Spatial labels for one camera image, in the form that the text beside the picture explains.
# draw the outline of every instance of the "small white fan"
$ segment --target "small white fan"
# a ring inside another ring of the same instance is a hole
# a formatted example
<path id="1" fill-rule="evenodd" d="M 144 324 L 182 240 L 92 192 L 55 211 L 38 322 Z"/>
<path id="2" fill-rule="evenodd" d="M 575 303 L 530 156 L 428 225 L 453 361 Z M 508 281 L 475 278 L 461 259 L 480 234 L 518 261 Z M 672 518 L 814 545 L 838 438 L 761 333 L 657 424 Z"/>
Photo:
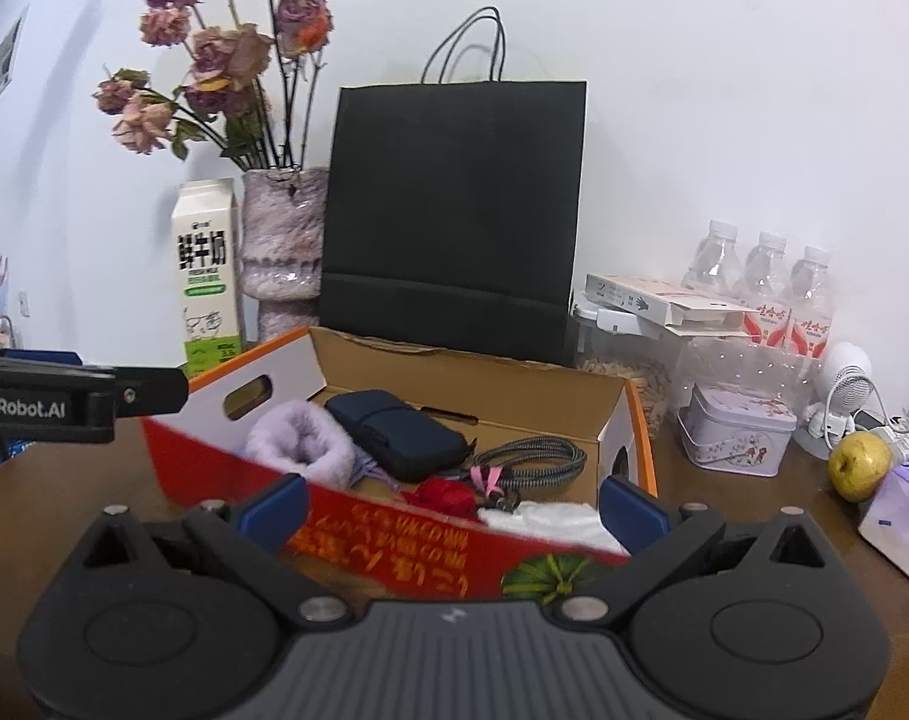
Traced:
<path id="1" fill-rule="evenodd" d="M 854 432 L 854 412 L 871 397 L 871 360 L 854 343 L 842 341 L 827 348 L 814 389 L 821 399 L 803 411 L 806 424 L 794 431 L 794 440 L 812 455 L 827 459 L 832 447 Z"/>

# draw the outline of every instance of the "water bottle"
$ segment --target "water bottle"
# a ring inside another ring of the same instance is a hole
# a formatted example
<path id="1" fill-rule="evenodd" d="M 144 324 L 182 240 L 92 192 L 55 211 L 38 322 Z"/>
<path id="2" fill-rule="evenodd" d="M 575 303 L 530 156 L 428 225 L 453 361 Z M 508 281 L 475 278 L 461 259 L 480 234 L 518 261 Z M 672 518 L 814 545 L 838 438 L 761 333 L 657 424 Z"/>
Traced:
<path id="1" fill-rule="evenodd" d="M 736 241 L 736 226 L 712 219 L 707 237 L 698 244 L 694 262 L 681 285 L 722 298 L 730 296 L 741 276 L 741 262 L 734 251 Z"/>
<path id="2" fill-rule="evenodd" d="M 734 288 L 734 297 L 745 308 L 757 309 L 744 314 L 744 331 L 762 346 L 784 346 L 791 309 L 784 302 L 787 276 L 784 273 L 784 247 L 787 239 L 763 232 L 744 263 L 744 276 Z"/>
<path id="3" fill-rule="evenodd" d="M 805 357 L 824 354 L 835 316 L 835 296 L 827 272 L 829 261 L 830 252 L 807 247 L 805 256 L 791 269 L 791 279 L 784 290 L 784 302 L 791 308 L 787 348 Z"/>

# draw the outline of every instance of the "blue gripper pad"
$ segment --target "blue gripper pad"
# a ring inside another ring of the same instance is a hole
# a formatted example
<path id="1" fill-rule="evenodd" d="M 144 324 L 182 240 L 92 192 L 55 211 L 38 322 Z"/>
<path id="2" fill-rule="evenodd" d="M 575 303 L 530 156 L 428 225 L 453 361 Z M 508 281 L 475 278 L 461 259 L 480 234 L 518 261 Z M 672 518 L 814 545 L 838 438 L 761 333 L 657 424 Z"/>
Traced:
<path id="1" fill-rule="evenodd" d="M 74 352 L 48 351 L 44 349 L 5 349 L 1 356 L 11 360 L 36 360 L 38 362 L 57 362 L 59 365 L 83 365 L 81 358 Z"/>
<path id="2" fill-rule="evenodd" d="M 601 524 L 632 555 L 671 531 L 671 515 L 657 498 L 622 477 L 601 483 L 597 503 Z"/>
<path id="3" fill-rule="evenodd" d="M 238 533 L 276 553 L 307 521 L 307 507 L 307 482 L 290 473 L 247 499 L 232 520 Z"/>

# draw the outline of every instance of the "pear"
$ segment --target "pear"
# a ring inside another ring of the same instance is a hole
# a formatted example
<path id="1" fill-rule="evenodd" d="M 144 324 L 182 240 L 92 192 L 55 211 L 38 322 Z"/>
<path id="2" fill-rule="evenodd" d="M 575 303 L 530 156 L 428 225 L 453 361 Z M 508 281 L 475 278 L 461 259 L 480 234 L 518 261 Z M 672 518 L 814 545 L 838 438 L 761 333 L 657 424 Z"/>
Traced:
<path id="1" fill-rule="evenodd" d="M 873 433 L 857 431 L 843 437 L 827 458 L 827 475 L 846 501 L 870 498 L 891 469 L 891 450 Z"/>

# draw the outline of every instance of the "bottle cap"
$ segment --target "bottle cap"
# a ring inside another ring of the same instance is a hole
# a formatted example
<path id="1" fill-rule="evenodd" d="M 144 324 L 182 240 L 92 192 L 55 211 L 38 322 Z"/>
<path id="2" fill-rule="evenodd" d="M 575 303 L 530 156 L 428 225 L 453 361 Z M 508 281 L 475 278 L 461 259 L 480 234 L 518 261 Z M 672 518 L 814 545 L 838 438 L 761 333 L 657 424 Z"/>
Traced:
<path id="1" fill-rule="evenodd" d="M 726 221 L 718 221 L 716 218 L 713 218 L 710 221 L 710 234 L 717 235 L 719 238 L 723 238 L 725 241 L 736 241 L 737 240 L 737 225 L 728 224 Z"/>
<path id="2" fill-rule="evenodd" d="M 816 265 L 827 267 L 830 263 L 830 252 L 817 247 L 805 247 L 805 259 L 811 260 Z"/>
<path id="3" fill-rule="evenodd" d="M 769 232 L 761 233 L 760 236 L 758 236 L 758 243 L 763 247 L 771 247 L 773 250 L 777 250 L 782 254 L 784 254 L 784 250 L 787 248 L 787 238 Z"/>

